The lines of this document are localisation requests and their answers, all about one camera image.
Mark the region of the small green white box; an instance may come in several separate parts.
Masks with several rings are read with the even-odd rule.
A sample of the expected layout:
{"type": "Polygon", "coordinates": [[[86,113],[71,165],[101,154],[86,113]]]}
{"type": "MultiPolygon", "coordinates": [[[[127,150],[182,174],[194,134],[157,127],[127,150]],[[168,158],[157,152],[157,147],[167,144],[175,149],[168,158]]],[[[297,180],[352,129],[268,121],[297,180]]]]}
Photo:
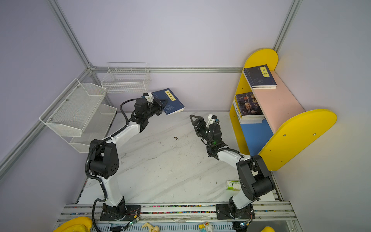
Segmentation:
{"type": "Polygon", "coordinates": [[[238,180],[227,180],[227,190],[241,190],[241,183],[238,180]]]}

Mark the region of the white book black lettering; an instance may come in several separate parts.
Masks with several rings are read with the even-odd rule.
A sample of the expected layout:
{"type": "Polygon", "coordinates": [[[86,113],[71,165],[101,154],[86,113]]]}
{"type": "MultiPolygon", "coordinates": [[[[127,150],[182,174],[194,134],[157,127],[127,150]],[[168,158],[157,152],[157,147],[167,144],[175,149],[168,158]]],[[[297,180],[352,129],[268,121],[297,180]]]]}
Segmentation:
{"type": "Polygon", "coordinates": [[[234,109],[237,114],[237,118],[240,124],[260,124],[263,122],[262,119],[251,119],[251,120],[243,120],[241,119],[242,116],[246,115],[262,115],[260,112],[256,113],[255,110],[247,109],[245,102],[238,102],[236,99],[233,101],[234,109]]]}

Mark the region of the purple old man book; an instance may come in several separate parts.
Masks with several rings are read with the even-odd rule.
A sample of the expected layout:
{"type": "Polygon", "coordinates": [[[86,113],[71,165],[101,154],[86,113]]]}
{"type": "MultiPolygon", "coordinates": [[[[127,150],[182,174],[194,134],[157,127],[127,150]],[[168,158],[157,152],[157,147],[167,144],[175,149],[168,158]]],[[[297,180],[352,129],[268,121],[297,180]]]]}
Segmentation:
{"type": "Polygon", "coordinates": [[[236,104],[242,117],[260,116],[263,112],[253,92],[237,94],[236,104]]]}

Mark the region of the yellow pink blue bookshelf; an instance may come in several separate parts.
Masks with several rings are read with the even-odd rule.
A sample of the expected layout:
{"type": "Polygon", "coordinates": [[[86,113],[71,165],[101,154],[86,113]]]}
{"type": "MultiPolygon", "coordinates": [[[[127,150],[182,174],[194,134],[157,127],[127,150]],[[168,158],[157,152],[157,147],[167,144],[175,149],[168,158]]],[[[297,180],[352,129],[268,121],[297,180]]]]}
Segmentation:
{"type": "Polygon", "coordinates": [[[327,109],[305,111],[290,90],[276,74],[278,54],[269,48],[262,48],[252,53],[244,67],[250,68],[267,65],[277,87],[274,90],[253,90],[272,136],[262,138],[262,130],[242,129],[234,106],[230,109],[230,119],[238,147],[243,154],[254,155],[252,148],[258,142],[263,147],[258,150],[270,171],[277,171],[312,142],[328,131],[337,121],[337,116],[327,109]]]}

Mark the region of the dark blue barcode book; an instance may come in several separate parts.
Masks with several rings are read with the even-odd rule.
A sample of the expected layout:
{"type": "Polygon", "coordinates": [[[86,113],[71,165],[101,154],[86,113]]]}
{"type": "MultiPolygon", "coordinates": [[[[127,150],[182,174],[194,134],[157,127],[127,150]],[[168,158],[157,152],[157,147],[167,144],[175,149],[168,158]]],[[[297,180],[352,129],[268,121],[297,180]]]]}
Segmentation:
{"type": "Polygon", "coordinates": [[[179,98],[176,97],[176,95],[170,88],[152,92],[152,95],[154,98],[157,99],[168,99],[168,103],[163,109],[164,113],[167,116],[182,112],[185,108],[185,106],[181,103],[179,98]]]}

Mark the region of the yellow plastic toy left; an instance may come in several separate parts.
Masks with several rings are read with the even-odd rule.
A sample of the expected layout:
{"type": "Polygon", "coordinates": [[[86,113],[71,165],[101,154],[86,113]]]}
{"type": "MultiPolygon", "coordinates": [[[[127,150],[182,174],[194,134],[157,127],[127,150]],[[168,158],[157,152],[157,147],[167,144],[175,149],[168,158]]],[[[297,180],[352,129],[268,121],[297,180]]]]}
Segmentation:
{"type": "Polygon", "coordinates": [[[93,227],[93,222],[88,217],[77,217],[65,222],[54,232],[90,232],[93,227]]]}

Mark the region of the dark blue book yellow label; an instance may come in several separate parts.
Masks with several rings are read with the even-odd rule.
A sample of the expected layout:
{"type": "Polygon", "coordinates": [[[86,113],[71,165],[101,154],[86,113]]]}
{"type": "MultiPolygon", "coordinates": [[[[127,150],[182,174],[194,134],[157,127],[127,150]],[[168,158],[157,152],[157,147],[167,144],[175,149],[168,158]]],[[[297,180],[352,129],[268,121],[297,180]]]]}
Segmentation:
{"type": "Polygon", "coordinates": [[[276,89],[277,85],[273,85],[273,86],[253,86],[252,89],[253,90],[274,90],[276,89]]]}

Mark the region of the yellow object bottom right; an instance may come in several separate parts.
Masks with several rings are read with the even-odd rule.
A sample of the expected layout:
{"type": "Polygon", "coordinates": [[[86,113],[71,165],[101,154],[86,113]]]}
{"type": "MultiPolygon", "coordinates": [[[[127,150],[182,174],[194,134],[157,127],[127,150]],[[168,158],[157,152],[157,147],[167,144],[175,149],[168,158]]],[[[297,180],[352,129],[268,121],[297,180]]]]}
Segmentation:
{"type": "Polygon", "coordinates": [[[270,226],[266,226],[260,232],[275,232],[275,230],[270,226]]]}

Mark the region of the black cover book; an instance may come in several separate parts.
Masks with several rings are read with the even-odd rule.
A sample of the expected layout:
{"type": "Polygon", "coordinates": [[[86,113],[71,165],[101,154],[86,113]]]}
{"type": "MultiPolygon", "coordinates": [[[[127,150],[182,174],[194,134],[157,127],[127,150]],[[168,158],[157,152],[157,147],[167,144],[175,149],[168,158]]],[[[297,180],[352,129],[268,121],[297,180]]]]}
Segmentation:
{"type": "Polygon", "coordinates": [[[264,115],[246,115],[246,116],[242,116],[241,119],[243,120],[265,119],[265,117],[264,115]]]}

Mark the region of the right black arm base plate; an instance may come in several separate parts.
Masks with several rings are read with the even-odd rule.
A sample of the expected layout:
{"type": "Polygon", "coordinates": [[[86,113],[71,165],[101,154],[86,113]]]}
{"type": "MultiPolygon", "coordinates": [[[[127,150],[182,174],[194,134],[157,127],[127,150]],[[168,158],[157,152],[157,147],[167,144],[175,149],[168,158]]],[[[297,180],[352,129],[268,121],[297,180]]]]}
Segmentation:
{"type": "Polygon", "coordinates": [[[255,219],[255,211],[252,205],[248,205],[242,209],[237,209],[230,204],[217,204],[216,206],[217,219],[255,219]]]}

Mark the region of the beige toy figure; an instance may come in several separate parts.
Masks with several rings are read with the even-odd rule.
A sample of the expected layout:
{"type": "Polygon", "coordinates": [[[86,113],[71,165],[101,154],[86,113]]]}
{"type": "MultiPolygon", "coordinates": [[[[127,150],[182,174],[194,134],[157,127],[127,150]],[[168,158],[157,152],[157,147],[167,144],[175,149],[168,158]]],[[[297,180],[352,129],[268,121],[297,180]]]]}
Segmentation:
{"type": "Polygon", "coordinates": [[[160,228],[158,226],[153,226],[150,223],[145,223],[142,225],[142,229],[148,229],[149,232],[160,232],[160,228]]]}

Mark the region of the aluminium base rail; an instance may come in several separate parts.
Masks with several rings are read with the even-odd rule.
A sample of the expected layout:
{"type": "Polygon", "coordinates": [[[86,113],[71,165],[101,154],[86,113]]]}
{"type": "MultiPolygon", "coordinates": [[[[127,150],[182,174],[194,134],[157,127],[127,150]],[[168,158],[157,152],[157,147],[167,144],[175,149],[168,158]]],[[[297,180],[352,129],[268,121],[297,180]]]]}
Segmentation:
{"type": "Polygon", "coordinates": [[[145,223],[158,226],[162,232],[198,232],[199,225],[210,223],[215,232],[232,232],[238,224],[246,225],[248,231],[260,231],[271,226],[277,232],[301,232],[299,220],[290,202],[254,202],[249,212],[241,218],[228,217],[227,207],[217,203],[181,204],[128,204],[128,216],[122,221],[100,221],[102,205],[65,205],[55,228],[78,217],[95,217],[98,229],[110,232],[114,227],[123,228],[134,216],[138,219],[127,229],[144,232],[145,223]]]}

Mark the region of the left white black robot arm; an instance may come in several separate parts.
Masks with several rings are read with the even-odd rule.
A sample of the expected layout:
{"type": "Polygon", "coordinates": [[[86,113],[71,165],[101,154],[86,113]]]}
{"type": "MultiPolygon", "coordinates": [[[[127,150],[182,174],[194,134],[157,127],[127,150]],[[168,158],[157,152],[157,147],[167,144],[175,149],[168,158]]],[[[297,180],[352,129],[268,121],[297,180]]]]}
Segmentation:
{"type": "Polygon", "coordinates": [[[119,168],[117,149],[142,132],[149,119],[154,115],[159,116],[168,102],[167,99],[155,98],[151,94],[124,101],[119,106],[125,119],[124,126],[110,136],[91,141],[85,174],[89,179],[98,181],[104,196],[98,201],[105,206],[115,211],[125,210],[125,200],[115,178],[119,168]]]}

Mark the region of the white perforated metal shelf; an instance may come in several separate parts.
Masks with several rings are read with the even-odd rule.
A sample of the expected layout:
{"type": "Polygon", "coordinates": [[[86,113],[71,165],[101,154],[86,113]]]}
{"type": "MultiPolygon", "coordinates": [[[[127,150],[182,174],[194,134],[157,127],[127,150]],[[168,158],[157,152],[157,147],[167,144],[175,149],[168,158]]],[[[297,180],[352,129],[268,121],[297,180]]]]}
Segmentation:
{"type": "Polygon", "coordinates": [[[105,95],[105,88],[74,79],[39,120],[60,137],[80,137],[105,95]]]}

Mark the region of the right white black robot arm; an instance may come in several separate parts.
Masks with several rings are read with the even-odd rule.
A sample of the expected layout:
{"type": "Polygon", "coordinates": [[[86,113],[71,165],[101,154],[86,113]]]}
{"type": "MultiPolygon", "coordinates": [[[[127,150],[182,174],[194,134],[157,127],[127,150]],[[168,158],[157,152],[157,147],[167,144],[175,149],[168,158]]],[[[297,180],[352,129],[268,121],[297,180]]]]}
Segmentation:
{"type": "Polygon", "coordinates": [[[237,170],[241,189],[229,199],[231,213],[236,214],[246,209],[261,196],[275,189],[273,177],[261,156],[245,157],[222,140],[222,131],[216,115],[210,114],[207,120],[196,115],[189,117],[197,137],[206,146],[207,155],[237,170]]]}

